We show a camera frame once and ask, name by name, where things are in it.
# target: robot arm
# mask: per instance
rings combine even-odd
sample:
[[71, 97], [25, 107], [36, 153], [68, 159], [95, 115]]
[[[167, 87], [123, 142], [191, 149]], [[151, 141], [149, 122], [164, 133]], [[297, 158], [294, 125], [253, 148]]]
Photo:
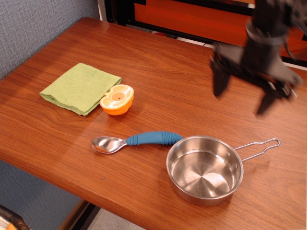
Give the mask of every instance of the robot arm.
[[254, 16], [246, 25], [245, 47], [217, 43], [213, 46], [213, 93], [219, 96], [230, 76], [261, 87], [265, 96], [257, 113], [264, 113], [275, 99], [296, 96], [294, 87], [303, 81], [279, 56], [291, 27], [307, 34], [303, 0], [256, 0]]

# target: folded green towel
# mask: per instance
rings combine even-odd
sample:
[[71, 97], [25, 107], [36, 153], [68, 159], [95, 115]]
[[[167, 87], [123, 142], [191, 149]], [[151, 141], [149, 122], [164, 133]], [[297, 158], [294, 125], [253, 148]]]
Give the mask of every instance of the folded green towel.
[[121, 78], [79, 63], [61, 75], [39, 94], [59, 107], [88, 115], [109, 89]]

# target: blue rubber grip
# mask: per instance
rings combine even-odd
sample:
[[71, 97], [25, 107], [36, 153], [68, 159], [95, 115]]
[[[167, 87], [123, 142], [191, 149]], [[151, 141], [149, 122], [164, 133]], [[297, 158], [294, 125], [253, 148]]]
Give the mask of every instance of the blue rubber grip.
[[177, 133], [155, 131], [148, 133], [141, 133], [129, 137], [127, 139], [127, 145], [140, 145], [140, 144], [162, 144], [162, 145], [174, 145], [177, 141], [183, 137]]

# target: stainless steel pot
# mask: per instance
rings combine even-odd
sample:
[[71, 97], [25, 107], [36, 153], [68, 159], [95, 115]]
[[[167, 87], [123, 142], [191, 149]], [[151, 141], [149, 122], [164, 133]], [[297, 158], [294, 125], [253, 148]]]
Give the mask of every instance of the stainless steel pot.
[[[255, 144], [277, 141], [264, 151], [240, 159], [236, 150]], [[185, 200], [204, 206], [222, 203], [238, 189], [243, 179], [243, 164], [280, 146], [278, 139], [253, 142], [233, 149], [225, 142], [208, 136], [192, 136], [177, 142], [166, 159], [167, 172], [175, 191]]]

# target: pot handle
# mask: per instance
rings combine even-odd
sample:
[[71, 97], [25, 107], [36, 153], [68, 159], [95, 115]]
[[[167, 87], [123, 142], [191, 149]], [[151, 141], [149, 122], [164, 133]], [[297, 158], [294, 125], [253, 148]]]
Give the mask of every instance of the pot handle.
[[277, 144], [276, 144], [276, 145], [269, 146], [269, 147], [265, 148], [264, 151], [262, 151], [262, 152], [260, 152], [260, 153], [257, 153], [257, 154], [255, 154], [255, 155], [252, 155], [252, 156], [250, 156], [250, 157], [247, 157], [247, 158], [241, 160], [242, 162], [244, 162], [244, 161], [247, 161], [247, 160], [249, 160], [249, 159], [252, 159], [252, 158], [254, 158], [254, 157], [257, 157], [257, 156], [260, 156], [260, 155], [264, 154], [267, 150], [269, 150], [269, 149], [271, 149], [271, 148], [275, 148], [275, 147], [277, 147], [277, 146], [280, 146], [280, 141], [279, 141], [279, 139], [272, 138], [272, 139], [266, 140], [266, 141], [264, 141], [264, 142], [253, 142], [253, 143], [250, 143], [250, 144], [247, 144], [247, 145], [243, 145], [243, 146], [237, 147], [237, 148], [235, 148], [234, 150], [239, 150], [239, 149], [242, 149], [242, 148], [251, 146], [251, 145], [263, 145], [263, 144], [266, 144], [266, 143], [268, 143], [268, 142], [270, 142], [270, 141], [277, 141]]

